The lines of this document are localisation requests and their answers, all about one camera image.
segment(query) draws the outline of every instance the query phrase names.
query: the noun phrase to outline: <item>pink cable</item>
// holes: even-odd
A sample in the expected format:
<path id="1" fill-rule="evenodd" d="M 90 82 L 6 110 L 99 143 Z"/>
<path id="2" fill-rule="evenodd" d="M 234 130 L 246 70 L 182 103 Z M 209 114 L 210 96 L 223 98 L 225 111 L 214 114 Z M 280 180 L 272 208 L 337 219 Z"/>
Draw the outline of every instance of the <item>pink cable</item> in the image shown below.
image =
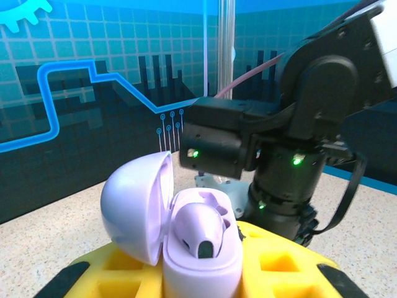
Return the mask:
<path id="1" fill-rule="evenodd" d="M 255 67 L 253 70 L 248 71 L 247 73 L 243 74 L 242 76 L 239 76 L 237 79 L 235 79 L 233 82 L 231 82 L 229 85 L 224 87 L 221 91 L 219 91 L 218 94 L 215 95 L 214 97 L 220 98 L 220 97 L 224 96 L 228 91 L 232 90 L 234 87 L 241 84 L 245 80 L 253 77 L 257 73 L 261 73 L 262 71 L 266 70 L 269 67 L 272 67 L 273 65 L 275 65 L 277 62 L 280 61 L 280 58 L 282 55 L 283 54 L 280 54 L 279 56 L 276 56 L 273 59 L 270 59 L 270 60 L 266 61 L 265 63 Z"/>

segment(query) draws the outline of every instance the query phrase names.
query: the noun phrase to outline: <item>gear graphic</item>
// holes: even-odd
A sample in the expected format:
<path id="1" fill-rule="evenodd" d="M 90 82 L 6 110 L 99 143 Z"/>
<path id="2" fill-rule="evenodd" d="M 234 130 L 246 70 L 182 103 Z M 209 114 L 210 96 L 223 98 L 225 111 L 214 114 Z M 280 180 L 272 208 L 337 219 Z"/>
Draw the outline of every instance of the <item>gear graphic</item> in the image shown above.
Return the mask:
<path id="1" fill-rule="evenodd" d="M 40 8 L 45 12 L 52 11 L 52 6 L 47 0 L 26 0 L 26 2 L 15 8 L 0 11 L 0 24 L 7 26 L 12 33 L 18 33 L 19 26 L 17 21 L 19 20 L 26 19 L 32 25 L 38 24 L 35 12 Z"/>

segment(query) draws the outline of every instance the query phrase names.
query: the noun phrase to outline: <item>table surface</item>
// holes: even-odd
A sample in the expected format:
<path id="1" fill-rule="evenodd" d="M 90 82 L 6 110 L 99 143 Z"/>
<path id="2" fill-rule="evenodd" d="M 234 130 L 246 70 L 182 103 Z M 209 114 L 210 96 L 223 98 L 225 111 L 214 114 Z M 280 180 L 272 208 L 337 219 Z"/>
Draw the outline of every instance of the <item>table surface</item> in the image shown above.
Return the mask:
<path id="1" fill-rule="evenodd" d="M 194 187 L 195 172 L 174 159 L 175 193 Z M 243 181 L 252 181 L 244 173 Z M 59 270 L 110 240 L 100 216 L 104 183 L 0 225 L 0 298 L 33 297 Z M 347 181 L 323 174 L 312 203 L 320 228 Z M 360 186 L 345 219 L 315 236 L 310 249 L 334 260 L 370 297 L 397 297 L 397 198 Z"/>

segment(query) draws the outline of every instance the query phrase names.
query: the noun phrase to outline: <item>yellow foam tray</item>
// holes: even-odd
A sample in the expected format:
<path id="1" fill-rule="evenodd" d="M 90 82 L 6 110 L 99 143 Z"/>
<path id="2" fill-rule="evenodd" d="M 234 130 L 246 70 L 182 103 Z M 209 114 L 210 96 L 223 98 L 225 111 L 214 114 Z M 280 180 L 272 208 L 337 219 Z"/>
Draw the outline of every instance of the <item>yellow foam tray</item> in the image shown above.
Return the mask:
<path id="1" fill-rule="evenodd" d="M 333 261 L 294 242 L 245 222 L 244 264 L 239 298 L 341 298 L 317 268 Z M 155 267 L 134 260 L 113 243 L 72 264 L 90 267 L 65 298 L 162 298 L 162 263 Z"/>

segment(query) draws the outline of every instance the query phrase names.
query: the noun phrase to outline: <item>wireless earbud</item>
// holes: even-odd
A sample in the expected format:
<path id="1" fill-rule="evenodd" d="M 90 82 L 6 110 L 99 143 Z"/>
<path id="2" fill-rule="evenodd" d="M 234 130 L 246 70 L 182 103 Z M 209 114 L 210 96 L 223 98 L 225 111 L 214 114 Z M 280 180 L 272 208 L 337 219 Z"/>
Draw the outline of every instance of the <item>wireless earbud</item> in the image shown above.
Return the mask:
<path id="1" fill-rule="evenodd" d="M 186 204 L 177 211 L 173 226 L 176 237 L 192 256 L 218 256 L 226 225 L 215 208 L 197 202 Z"/>

